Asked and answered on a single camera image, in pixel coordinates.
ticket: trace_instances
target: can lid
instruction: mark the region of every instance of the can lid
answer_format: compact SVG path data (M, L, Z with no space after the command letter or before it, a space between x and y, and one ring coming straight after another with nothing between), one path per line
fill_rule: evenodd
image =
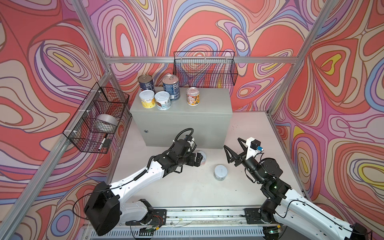
M228 170L226 167L224 167L223 165L217 165L215 167L215 175L217 177L226 177L228 174Z
M173 74L166 74L161 80L165 84L175 84L179 81L179 78Z
M165 91L160 91L155 94L155 99L158 101L166 101L169 99L169 93Z
M199 90L195 87L190 87L187 89L187 94L189 95L198 95L199 94Z
M152 81L152 76L151 75L141 75L137 78L137 80L141 83L147 83L147 82L150 82Z
M155 96L155 93L152 90L144 90L141 93L139 93L139 97L141 99L151 99L154 96Z

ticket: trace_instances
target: cabinet door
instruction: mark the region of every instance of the cabinet door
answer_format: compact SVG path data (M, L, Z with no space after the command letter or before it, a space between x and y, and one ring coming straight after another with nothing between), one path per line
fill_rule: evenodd
M147 146L170 147L176 135L193 128L193 137L200 148L223 148L230 117L164 114L133 114Z

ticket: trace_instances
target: blue can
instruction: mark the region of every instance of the blue can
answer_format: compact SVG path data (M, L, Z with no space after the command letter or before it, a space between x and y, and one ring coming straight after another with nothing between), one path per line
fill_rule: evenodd
M137 78L140 88L142 91L144 90L152 90L155 91L155 83L153 82L153 78L151 75L141 75Z
M161 80L163 81L164 91L169 93L170 100L178 100L180 98L179 78L168 73Z

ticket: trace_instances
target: gray metal cabinet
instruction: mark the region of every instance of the gray metal cabinet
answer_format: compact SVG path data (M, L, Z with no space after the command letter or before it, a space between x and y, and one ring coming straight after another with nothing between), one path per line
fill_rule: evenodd
M131 106L131 113L147 146L169 147L183 129L192 127L198 148L223 148L229 121L232 117L229 90L199 88L200 103L187 104L187 88L180 88L180 98L168 110L146 109L139 94Z

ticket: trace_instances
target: robotic arm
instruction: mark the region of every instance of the robotic arm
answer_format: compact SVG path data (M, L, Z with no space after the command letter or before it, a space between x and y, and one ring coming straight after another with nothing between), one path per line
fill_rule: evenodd
M235 162L236 167L242 164L255 181L247 177L262 184L261 191L267 197L255 219L263 223L276 220L310 239L367 240L365 227L359 223L350 225L336 218L280 180L283 171L275 159L264 158L257 162L255 156L263 151L260 141L251 137L247 141L238 138L238 142L243 149L239 155L224 145L228 163Z
M187 131L190 134L179 139ZM135 220L147 224L151 221L153 208L145 199L135 203L125 202L145 186L169 173L181 173L185 164L200 166L202 155L193 153L197 146L192 137L193 131L192 128L181 131L169 149L150 157L147 166L131 176L110 185L105 182L96 185L85 205L84 213L99 236L112 230L118 223Z

